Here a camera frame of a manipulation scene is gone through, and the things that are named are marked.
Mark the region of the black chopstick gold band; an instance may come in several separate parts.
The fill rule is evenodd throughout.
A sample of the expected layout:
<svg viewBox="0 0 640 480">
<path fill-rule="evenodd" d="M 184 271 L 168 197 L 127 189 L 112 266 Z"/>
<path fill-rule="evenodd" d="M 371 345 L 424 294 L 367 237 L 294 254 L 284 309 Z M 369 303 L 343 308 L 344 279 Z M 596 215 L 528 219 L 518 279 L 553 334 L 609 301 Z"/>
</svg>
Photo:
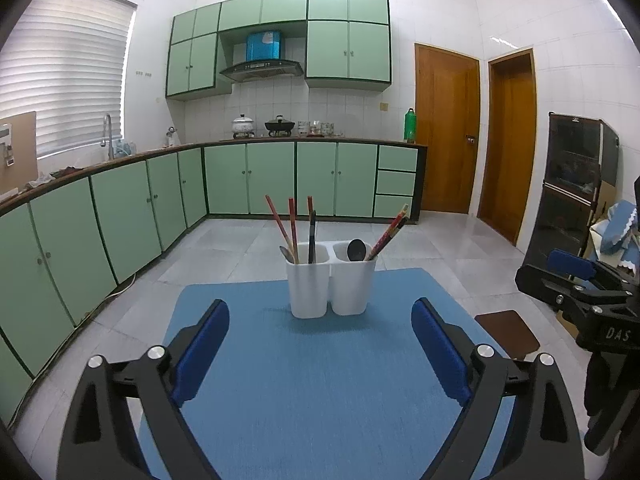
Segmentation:
<svg viewBox="0 0 640 480">
<path fill-rule="evenodd" d="M 367 255 L 367 260 L 375 259 L 380 252 L 390 244 L 390 241 L 397 235 L 397 233 L 404 227 L 407 223 L 408 217 L 404 214 L 402 216 L 398 216 L 392 224 L 388 227 L 388 229 L 384 232 L 384 234 L 378 239 L 375 245 L 371 248 L 370 252 Z"/>
</svg>

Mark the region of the black spoon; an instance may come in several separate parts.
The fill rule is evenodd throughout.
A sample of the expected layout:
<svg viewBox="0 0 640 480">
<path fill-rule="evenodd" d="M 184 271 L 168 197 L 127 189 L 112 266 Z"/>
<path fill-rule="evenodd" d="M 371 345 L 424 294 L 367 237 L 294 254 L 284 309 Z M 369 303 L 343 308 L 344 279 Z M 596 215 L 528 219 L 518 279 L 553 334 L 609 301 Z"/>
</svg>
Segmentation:
<svg viewBox="0 0 640 480">
<path fill-rule="evenodd" d="M 355 238 L 347 245 L 347 258 L 349 261 L 364 261 L 367 257 L 367 245 L 363 240 Z"/>
</svg>

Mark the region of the black chopstick silver band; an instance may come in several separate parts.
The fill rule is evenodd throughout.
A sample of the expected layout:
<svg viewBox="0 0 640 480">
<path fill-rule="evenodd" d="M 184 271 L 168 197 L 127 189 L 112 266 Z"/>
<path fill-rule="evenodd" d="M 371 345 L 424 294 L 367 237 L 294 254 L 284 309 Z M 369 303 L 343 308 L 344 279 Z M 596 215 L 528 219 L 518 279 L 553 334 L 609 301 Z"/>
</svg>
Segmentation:
<svg viewBox="0 0 640 480">
<path fill-rule="evenodd" d="M 316 227 L 317 216 L 316 211 L 311 209 L 309 213 L 309 233 L 308 233 L 308 263 L 313 264 L 316 262 Z"/>
</svg>

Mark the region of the red patterned bamboo chopstick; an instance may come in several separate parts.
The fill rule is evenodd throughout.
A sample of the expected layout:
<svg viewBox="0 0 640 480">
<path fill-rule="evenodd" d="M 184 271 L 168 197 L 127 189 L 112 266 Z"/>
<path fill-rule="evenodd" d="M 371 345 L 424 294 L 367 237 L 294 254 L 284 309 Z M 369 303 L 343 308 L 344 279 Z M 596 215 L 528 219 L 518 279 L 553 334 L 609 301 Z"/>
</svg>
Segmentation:
<svg viewBox="0 0 640 480">
<path fill-rule="evenodd" d="M 297 228 L 296 228 L 296 203 L 295 203 L 294 197 L 290 197 L 288 199 L 288 215 L 290 216 L 292 255 L 294 258 L 294 263 L 299 264 Z"/>
</svg>

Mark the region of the green lower kitchen cabinets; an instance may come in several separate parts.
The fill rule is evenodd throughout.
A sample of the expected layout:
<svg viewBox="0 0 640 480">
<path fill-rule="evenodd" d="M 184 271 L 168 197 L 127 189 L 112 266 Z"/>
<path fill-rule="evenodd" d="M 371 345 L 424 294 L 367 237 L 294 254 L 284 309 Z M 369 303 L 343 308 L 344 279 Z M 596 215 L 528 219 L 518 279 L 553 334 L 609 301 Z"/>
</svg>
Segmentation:
<svg viewBox="0 0 640 480">
<path fill-rule="evenodd" d="M 1 419 L 107 296 L 208 216 L 418 218 L 423 146 L 371 140 L 186 145 L 57 178 L 1 208 Z"/>
</svg>

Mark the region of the green kitchen cabinets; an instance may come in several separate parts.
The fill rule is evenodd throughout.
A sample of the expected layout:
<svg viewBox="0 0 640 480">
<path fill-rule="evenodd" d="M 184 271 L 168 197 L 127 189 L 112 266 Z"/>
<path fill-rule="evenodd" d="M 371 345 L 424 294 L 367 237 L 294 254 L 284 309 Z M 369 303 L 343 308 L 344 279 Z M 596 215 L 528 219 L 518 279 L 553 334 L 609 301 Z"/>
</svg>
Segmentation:
<svg viewBox="0 0 640 480">
<path fill-rule="evenodd" d="M 1 208 L 1 419 L 107 296 L 208 216 L 418 218 L 423 146 L 371 140 L 186 145 L 57 178 Z"/>
<path fill-rule="evenodd" d="M 390 0 L 227 0 L 172 20 L 169 99 L 232 84 L 302 77 L 311 87 L 383 90 L 392 82 Z"/>
</svg>

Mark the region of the green upper kitchen cabinets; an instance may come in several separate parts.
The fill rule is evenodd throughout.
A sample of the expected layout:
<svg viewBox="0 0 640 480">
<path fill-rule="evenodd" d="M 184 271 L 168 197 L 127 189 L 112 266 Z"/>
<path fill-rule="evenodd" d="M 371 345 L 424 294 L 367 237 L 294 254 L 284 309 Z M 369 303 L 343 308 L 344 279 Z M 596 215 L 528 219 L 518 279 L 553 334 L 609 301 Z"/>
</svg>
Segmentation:
<svg viewBox="0 0 640 480">
<path fill-rule="evenodd" d="M 383 90 L 392 82 L 390 0 L 227 0 L 172 20 L 169 99 L 232 84 L 302 77 L 311 87 Z"/>
</svg>

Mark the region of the cardboard box with blue cloth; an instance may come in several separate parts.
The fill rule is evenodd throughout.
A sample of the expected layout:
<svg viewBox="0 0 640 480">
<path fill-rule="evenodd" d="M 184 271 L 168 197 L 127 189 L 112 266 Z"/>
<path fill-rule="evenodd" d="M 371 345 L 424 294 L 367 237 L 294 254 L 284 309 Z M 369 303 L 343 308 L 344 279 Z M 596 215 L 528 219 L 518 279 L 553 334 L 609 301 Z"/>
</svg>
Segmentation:
<svg viewBox="0 0 640 480">
<path fill-rule="evenodd" d="M 594 258 L 632 278 L 639 277 L 639 217 L 637 205 L 621 200 L 590 228 Z"/>
</svg>

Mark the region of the black glass cabinet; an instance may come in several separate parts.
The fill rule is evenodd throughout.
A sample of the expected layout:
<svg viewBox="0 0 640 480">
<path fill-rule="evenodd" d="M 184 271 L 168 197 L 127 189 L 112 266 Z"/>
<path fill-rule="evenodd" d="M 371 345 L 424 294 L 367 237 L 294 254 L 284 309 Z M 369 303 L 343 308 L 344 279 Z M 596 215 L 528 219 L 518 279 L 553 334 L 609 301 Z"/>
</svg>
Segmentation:
<svg viewBox="0 0 640 480">
<path fill-rule="evenodd" d="M 620 138 L 603 120 L 549 114 L 542 193 L 524 262 L 543 268 L 550 252 L 582 257 L 589 228 L 615 203 Z"/>
</svg>

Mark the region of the right wooden door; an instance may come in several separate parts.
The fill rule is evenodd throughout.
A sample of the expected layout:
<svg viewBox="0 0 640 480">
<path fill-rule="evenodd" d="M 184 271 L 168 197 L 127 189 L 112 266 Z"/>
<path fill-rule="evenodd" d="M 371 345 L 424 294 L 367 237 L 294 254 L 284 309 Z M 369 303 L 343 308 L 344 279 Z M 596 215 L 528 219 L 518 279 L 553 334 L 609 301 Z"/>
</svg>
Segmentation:
<svg viewBox="0 0 640 480">
<path fill-rule="evenodd" d="M 489 119 L 478 218 L 515 244 L 532 180 L 537 95 L 534 52 L 497 58 L 489 68 Z"/>
</svg>

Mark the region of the wooden door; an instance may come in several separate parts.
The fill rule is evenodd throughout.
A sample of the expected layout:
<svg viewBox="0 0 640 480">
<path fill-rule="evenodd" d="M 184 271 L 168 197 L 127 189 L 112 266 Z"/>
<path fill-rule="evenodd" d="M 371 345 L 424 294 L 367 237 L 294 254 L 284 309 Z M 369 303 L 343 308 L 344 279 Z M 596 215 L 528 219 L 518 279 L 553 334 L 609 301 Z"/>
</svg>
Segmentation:
<svg viewBox="0 0 640 480">
<path fill-rule="evenodd" d="M 497 58 L 489 68 L 489 119 L 478 218 L 515 244 L 532 180 L 537 95 L 534 52 Z"/>
<path fill-rule="evenodd" d="M 470 209 L 480 133 L 480 62 L 417 44 L 416 140 L 427 147 L 421 208 Z"/>
</svg>

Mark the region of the white twin utensil holder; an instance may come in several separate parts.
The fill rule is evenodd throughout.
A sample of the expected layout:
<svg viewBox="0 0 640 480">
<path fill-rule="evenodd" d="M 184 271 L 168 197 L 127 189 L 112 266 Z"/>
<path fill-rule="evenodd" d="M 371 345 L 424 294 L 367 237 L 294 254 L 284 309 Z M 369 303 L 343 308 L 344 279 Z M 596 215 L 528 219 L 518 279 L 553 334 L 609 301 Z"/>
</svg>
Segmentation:
<svg viewBox="0 0 640 480">
<path fill-rule="evenodd" d="M 308 263 L 308 243 L 298 246 L 299 264 L 288 263 L 288 296 L 294 318 L 360 315 L 367 310 L 376 259 L 349 261 L 348 240 L 316 243 L 316 262 Z"/>
</svg>

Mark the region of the chrome sink faucet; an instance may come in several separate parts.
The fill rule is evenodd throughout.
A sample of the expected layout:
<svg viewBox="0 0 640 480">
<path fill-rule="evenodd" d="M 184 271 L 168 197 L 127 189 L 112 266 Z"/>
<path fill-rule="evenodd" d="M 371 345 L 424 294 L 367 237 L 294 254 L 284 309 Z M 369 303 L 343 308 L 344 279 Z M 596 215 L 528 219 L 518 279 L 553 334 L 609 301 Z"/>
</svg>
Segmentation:
<svg viewBox="0 0 640 480">
<path fill-rule="evenodd" d="M 101 138 L 102 148 L 106 148 L 106 157 L 108 160 L 114 159 L 114 146 L 113 146 L 113 125 L 110 114 L 105 114 L 103 117 L 103 128 Z"/>
</svg>

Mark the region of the white cooking pot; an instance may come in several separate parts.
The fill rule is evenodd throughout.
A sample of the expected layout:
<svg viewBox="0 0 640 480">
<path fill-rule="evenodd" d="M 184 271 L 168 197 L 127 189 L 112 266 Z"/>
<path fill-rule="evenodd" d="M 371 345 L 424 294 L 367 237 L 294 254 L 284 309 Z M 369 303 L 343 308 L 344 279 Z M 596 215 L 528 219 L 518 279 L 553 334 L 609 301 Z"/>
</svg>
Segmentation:
<svg viewBox="0 0 640 480">
<path fill-rule="evenodd" d="M 241 114 L 239 117 L 234 118 L 232 122 L 232 136 L 235 138 L 235 140 L 254 138 L 254 120 L 250 117 L 247 117 L 245 114 Z"/>
</svg>

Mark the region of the white window blinds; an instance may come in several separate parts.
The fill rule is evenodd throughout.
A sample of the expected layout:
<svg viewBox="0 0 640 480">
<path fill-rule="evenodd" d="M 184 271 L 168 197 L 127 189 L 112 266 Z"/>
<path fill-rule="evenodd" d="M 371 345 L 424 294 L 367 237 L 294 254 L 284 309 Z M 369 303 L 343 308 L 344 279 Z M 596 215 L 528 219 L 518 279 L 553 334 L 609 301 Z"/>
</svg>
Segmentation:
<svg viewBox="0 0 640 480">
<path fill-rule="evenodd" d="M 136 6 L 126 0 L 32 0 L 1 49 L 1 115 L 36 114 L 47 157 L 122 137 Z"/>
</svg>

